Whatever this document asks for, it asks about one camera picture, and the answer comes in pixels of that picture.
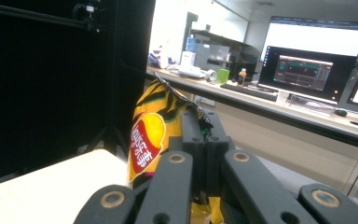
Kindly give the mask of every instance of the white wall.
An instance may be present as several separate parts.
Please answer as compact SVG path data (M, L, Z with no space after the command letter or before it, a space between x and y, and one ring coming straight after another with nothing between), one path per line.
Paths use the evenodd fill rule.
M199 22L211 25L211 33L240 42L245 37L248 21L209 0L157 0L150 51L162 46L168 56L180 61L187 12L198 15Z
M157 0L153 17L150 49L163 47L165 53L179 61L185 35L187 9L183 0Z

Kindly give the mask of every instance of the green cup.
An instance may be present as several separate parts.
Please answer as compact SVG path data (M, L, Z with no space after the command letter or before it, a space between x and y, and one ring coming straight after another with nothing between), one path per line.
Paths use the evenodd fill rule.
M216 81L222 84L226 84L228 81L229 71L227 69L219 69L217 71L217 78Z

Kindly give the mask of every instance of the chip bag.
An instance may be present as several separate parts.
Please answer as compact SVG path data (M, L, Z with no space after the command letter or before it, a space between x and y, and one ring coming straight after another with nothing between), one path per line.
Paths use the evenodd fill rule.
M181 115L186 110L194 109L198 112L201 129L212 127L199 106L186 99L157 74L155 76L156 79L138 100L133 114L128 161L129 185L133 189L153 177L160 154L168 150L170 137L182 136ZM202 214L204 220L208 218L208 223L213 215L218 220L222 219L218 206L214 214L211 214L211 207L210 204L193 204L191 214L197 214L198 218Z

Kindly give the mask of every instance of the office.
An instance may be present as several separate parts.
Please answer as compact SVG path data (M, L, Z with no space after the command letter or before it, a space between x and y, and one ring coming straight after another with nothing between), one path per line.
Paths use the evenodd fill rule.
M257 2L253 1L218 2L237 13L241 11L240 14L247 19L247 21L241 23L240 27L244 32L238 35L237 38L243 38L243 43L254 47L255 51L252 51L252 53L257 56L260 54L264 45L267 29L269 28L270 16L276 15L276 12L278 16L298 17L298 15L300 15L300 18L312 19L312 17L318 17L324 19L327 17L327 19L332 20L358 21L358 1L346 2L345 4L340 1L304 2L301 3L301 5L304 5L303 7L296 6L296 8L281 6L283 3L280 2L275 3L276 6L260 6ZM184 7L184 5L181 5L183 3L182 1L176 1L175 3L177 6ZM209 1L204 1L204 4L206 6L203 6L203 8L211 6L211 2ZM181 18L179 21L172 21L172 26L165 24L164 28L171 29L169 32L159 33L158 31L156 32L158 28L153 28L155 33L152 33L152 42L150 45L150 47L153 48L158 45L158 43L161 43L153 41L161 40L163 48L167 47L167 51L169 53L172 52L172 56L176 59L180 59L178 55L180 55L181 47L184 43L182 36L186 36L185 30L177 28L185 27L186 13L188 11L197 14L195 8L182 8L181 10L181 13L177 12L179 14L176 15L177 18ZM158 20L155 22L163 22L161 18L164 18L163 14L159 14ZM255 71L260 72L261 67L262 63L257 62ZM339 107L358 111L358 105L347 104L351 87L354 85L354 82L356 82L357 77L358 73L355 72L351 74L346 90L342 93L341 100L338 103ZM343 191L349 189L349 182L357 176L353 171L358 169L356 168L358 165L358 147L294 128L292 125L285 125L272 119L258 117L255 113L248 113L228 102L214 102L214 105L204 104L203 106L218 112L226 131L234 139L238 147L249 148L261 157L279 163L286 168L317 179L318 181L329 183L329 185L335 186ZM358 192L348 193L351 196L356 195L358 197Z

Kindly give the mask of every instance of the desk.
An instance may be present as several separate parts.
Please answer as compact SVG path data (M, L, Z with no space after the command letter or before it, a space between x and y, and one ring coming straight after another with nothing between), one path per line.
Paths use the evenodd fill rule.
M0 184L0 223L73 223L90 196L127 185L127 163L95 150Z
M358 115L331 118L243 93L225 90L204 79L157 72L179 91L216 101L213 107L237 147L318 182L356 196L358 186Z
M164 69L152 67L147 69L150 75L152 75L152 72L157 72L173 87L180 90L189 91L225 105L256 113L358 147L358 125L350 123L352 120L358 122L358 115L356 114L350 113L346 118L335 114L331 118L318 116L304 109L295 109L287 103L282 105L236 91L225 90L202 78L179 77Z

